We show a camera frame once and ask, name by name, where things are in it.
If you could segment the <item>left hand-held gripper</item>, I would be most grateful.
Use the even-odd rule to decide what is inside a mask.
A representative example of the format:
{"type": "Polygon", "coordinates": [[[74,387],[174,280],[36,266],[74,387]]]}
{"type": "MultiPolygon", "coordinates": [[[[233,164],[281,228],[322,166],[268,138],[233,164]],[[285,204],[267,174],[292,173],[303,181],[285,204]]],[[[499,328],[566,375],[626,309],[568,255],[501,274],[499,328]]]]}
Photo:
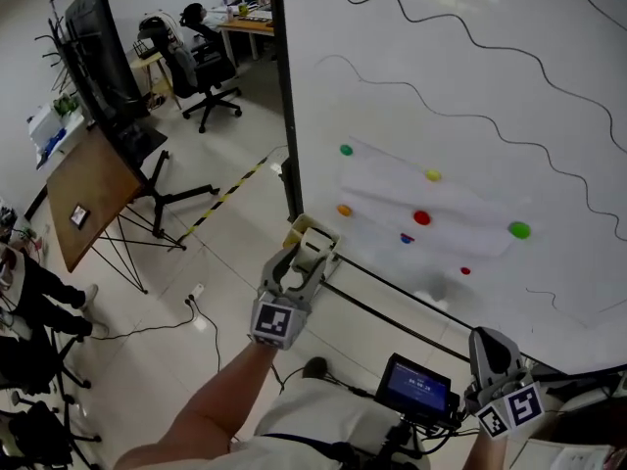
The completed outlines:
{"type": "Polygon", "coordinates": [[[252,310],[250,335],[257,344],[281,351],[289,350],[306,327],[312,312],[311,302],[318,287],[335,269],[335,253],[323,263],[320,260],[308,273],[296,271],[302,276],[301,285],[295,290],[296,301],[281,294],[281,280],[288,272],[297,254],[296,246],[288,246],[274,254],[264,265],[259,286],[259,296],[252,310]]]}

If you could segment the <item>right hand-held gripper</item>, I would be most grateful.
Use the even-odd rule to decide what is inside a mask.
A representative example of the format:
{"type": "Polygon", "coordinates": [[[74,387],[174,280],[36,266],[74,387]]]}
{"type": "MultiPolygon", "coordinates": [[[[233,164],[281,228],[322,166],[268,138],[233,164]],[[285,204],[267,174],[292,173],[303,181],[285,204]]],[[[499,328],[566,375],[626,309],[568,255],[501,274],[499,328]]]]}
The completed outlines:
{"type": "Polygon", "coordinates": [[[469,335],[469,358],[475,381],[464,393],[465,409],[491,440],[503,439],[545,413],[538,383],[527,368],[518,369],[520,351],[512,339],[476,327],[469,335]],[[492,375],[506,376],[493,380],[492,375]]]}

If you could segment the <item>white whiteboard eraser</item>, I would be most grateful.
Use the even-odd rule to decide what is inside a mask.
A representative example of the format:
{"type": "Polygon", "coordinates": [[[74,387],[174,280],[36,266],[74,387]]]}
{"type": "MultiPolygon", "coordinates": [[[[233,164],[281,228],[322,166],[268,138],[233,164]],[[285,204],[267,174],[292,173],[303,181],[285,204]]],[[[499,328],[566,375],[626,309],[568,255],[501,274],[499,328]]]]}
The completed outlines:
{"type": "Polygon", "coordinates": [[[292,268],[302,273],[312,271],[320,260],[326,263],[336,243],[336,239],[326,231],[309,227],[300,241],[299,250],[292,261],[292,268]]]}

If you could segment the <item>large white whiteboard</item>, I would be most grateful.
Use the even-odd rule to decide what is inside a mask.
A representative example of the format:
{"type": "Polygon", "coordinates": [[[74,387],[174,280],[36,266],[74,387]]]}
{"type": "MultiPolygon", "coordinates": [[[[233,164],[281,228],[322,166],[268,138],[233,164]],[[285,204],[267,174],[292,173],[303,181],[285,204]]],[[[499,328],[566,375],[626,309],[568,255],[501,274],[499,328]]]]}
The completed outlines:
{"type": "Polygon", "coordinates": [[[563,373],[627,364],[627,0],[272,6],[303,211],[342,255],[563,373]]]}

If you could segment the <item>person's right forearm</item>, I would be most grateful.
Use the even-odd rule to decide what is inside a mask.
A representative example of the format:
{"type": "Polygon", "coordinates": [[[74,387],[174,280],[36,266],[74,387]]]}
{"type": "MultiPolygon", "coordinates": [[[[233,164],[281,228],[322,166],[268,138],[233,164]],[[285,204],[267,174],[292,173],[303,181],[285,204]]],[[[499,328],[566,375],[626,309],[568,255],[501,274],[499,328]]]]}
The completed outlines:
{"type": "Polygon", "coordinates": [[[507,442],[508,437],[493,440],[481,429],[462,470],[504,470],[507,442]]]}

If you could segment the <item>white holder box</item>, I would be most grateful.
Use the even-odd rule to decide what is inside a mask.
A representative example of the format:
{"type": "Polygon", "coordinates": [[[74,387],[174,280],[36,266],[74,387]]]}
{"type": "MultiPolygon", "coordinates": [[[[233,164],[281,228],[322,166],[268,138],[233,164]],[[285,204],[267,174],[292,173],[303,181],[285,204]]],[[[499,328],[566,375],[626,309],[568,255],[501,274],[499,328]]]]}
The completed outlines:
{"type": "MultiPolygon", "coordinates": [[[[337,264],[335,265],[335,269],[336,269],[339,263],[338,249],[341,245],[342,237],[336,232],[334,232],[332,229],[328,228],[327,226],[323,225],[322,223],[320,223],[319,221],[315,220],[314,218],[310,217],[309,215],[305,213],[300,214],[292,223],[290,230],[283,241],[283,247],[286,248],[288,246],[294,246],[294,245],[299,246],[300,241],[303,237],[303,234],[309,227],[314,227],[314,228],[319,228],[321,230],[324,230],[336,239],[337,243],[336,243],[335,248],[333,249],[335,253],[335,260],[337,261],[337,264]]],[[[328,275],[328,278],[332,275],[335,269],[328,275]]]]}

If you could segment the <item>yellow black hazard tape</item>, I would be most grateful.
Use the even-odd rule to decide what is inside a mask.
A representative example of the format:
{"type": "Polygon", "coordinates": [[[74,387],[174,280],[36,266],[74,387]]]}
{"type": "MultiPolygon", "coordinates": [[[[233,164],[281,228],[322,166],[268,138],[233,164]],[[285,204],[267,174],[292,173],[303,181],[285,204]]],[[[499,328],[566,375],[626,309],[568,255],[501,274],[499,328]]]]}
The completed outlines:
{"type": "Polygon", "coordinates": [[[252,177],[269,159],[271,154],[274,152],[272,150],[266,156],[264,156],[258,163],[256,163],[251,169],[249,169],[243,176],[239,178],[239,180],[233,184],[225,193],[223,193],[217,201],[206,211],[204,212],[200,218],[198,218],[188,229],[187,231],[181,235],[176,243],[181,244],[188,236],[193,234],[196,229],[212,214],[214,213],[222,204],[224,204],[231,195],[233,195],[250,177],[252,177]]]}

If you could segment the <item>white flat box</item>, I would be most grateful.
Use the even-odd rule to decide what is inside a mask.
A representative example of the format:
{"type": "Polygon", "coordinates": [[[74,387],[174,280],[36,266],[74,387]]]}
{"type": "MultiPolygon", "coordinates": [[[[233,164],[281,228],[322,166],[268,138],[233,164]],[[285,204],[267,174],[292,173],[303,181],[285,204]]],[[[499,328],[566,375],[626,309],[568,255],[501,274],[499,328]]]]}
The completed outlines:
{"type": "Polygon", "coordinates": [[[603,470],[613,453],[608,445],[565,445],[530,439],[509,470],[603,470]]]}

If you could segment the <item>black monitor stand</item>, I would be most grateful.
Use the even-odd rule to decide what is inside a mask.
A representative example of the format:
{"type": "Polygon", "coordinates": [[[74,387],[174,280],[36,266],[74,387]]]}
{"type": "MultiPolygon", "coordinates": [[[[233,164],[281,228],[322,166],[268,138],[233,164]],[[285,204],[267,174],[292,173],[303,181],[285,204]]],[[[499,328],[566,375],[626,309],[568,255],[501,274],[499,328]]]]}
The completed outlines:
{"type": "Polygon", "coordinates": [[[161,227],[165,207],[207,194],[217,196],[219,189],[211,184],[207,184],[176,194],[161,194],[157,190],[157,182],[164,163],[170,158],[170,153],[166,150],[161,151],[153,173],[150,176],[147,176],[141,167],[144,161],[167,141],[165,134],[144,122],[134,122],[118,135],[118,139],[120,141],[119,150],[121,151],[121,156],[130,165],[130,168],[136,173],[142,184],[141,191],[137,197],[149,197],[154,201],[155,220],[152,223],[153,236],[167,240],[173,248],[180,246],[182,239],[172,239],[161,227]]]}

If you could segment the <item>wooden side table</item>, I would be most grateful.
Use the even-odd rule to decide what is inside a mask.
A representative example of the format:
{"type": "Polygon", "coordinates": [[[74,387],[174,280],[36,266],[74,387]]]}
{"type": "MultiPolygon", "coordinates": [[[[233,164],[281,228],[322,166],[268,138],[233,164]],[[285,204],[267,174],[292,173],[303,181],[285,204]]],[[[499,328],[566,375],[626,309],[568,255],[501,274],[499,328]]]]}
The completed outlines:
{"type": "Polygon", "coordinates": [[[146,295],[132,246],[172,248],[155,238],[154,201],[138,198],[142,184],[112,142],[98,128],[82,136],[46,182],[54,231],[66,270],[74,272],[92,252],[133,288],[146,295]],[[81,204],[90,216],[81,229],[70,221],[81,204]]]}

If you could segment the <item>black office chair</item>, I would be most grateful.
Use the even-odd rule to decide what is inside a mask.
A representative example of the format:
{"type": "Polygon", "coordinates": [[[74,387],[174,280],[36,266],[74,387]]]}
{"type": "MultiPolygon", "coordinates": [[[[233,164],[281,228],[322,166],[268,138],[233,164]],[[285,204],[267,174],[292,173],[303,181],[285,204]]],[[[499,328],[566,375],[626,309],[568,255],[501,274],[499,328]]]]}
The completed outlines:
{"type": "Polygon", "coordinates": [[[222,85],[236,76],[235,66],[213,45],[208,47],[209,55],[198,60],[194,53],[185,44],[175,44],[169,37],[165,22],[160,20],[161,26],[152,30],[152,41],[162,54],[169,68],[172,90],[177,98],[188,99],[195,95],[203,95],[201,102],[182,112],[185,119],[190,119],[192,113],[203,110],[198,131],[206,131],[206,122],[212,109],[224,107],[233,111],[240,118],[242,109],[239,105],[227,101],[226,97],[242,94],[239,87],[229,88],[218,93],[213,89],[220,89],[222,85]]]}

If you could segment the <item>light wooden desk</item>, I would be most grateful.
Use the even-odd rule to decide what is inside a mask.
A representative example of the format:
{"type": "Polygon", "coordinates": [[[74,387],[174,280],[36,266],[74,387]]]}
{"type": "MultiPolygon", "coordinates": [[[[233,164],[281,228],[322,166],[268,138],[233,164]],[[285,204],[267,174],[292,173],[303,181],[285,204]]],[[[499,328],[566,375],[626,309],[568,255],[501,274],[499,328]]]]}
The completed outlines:
{"type": "Polygon", "coordinates": [[[230,33],[239,32],[248,36],[251,54],[254,61],[257,61],[260,58],[257,36],[274,36],[272,21],[252,21],[249,16],[226,19],[223,23],[220,23],[217,26],[217,29],[221,34],[226,56],[234,66],[237,66],[237,60],[233,53],[230,33]]]}

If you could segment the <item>green potted plant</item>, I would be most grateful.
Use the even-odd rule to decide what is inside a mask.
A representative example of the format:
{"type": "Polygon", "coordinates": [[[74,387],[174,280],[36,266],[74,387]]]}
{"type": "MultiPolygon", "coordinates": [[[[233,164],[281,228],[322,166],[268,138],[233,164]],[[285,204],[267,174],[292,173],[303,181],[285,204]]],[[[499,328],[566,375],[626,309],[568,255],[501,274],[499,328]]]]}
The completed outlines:
{"type": "Polygon", "coordinates": [[[69,116],[80,108],[77,92],[64,93],[53,101],[53,108],[60,118],[69,116]]]}

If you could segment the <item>white storage box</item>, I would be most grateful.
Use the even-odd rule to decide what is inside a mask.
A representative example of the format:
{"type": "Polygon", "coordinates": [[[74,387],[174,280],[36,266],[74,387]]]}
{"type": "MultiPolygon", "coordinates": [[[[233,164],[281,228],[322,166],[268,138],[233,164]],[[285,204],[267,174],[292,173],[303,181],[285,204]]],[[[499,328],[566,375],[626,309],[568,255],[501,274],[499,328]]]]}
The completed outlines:
{"type": "Polygon", "coordinates": [[[36,169],[56,167],[87,131],[82,108],[60,116],[51,104],[28,121],[28,137],[36,152],[36,169]]]}

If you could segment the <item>black rolling chair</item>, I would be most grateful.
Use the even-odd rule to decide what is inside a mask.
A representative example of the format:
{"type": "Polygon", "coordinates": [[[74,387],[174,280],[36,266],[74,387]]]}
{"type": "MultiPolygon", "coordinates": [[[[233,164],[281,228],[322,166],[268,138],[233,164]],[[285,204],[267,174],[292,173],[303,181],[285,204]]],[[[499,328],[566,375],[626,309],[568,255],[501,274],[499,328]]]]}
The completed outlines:
{"type": "Polygon", "coordinates": [[[59,347],[53,330],[36,330],[32,338],[0,336],[0,392],[11,393],[11,403],[26,410],[0,409],[0,470],[69,470],[78,457],[88,470],[102,470],[89,461],[78,444],[100,443],[101,437],[72,431],[71,408],[78,402],[65,388],[66,379],[81,389],[91,383],[73,375],[65,359],[83,339],[71,337],[59,347]]]}

